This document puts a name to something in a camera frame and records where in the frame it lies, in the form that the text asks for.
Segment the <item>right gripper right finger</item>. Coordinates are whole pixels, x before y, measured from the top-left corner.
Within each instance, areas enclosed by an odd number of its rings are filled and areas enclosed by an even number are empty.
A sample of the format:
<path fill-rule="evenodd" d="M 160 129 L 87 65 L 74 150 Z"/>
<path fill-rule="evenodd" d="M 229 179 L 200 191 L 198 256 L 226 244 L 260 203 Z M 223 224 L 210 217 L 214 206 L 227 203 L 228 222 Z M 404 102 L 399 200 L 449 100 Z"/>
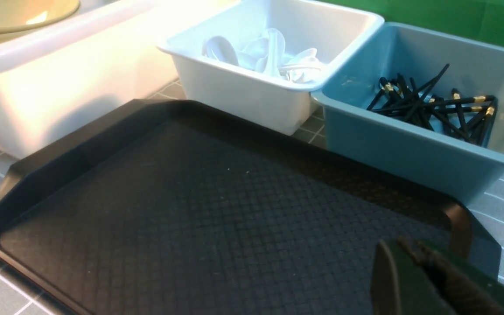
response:
<path fill-rule="evenodd" d="M 402 315 L 504 315 L 504 285 L 492 277 L 430 242 L 399 238 L 399 246 L 412 260 Z"/>

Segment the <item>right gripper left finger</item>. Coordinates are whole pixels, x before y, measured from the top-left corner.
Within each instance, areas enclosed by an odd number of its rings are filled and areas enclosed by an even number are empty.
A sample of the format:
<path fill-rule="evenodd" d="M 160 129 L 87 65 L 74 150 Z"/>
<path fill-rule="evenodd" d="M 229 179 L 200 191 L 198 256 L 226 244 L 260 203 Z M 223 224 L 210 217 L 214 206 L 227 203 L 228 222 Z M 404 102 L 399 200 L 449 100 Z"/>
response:
<path fill-rule="evenodd" d="M 370 296 L 374 315 L 456 313 L 396 240 L 380 240 L 375 247 Z"/>

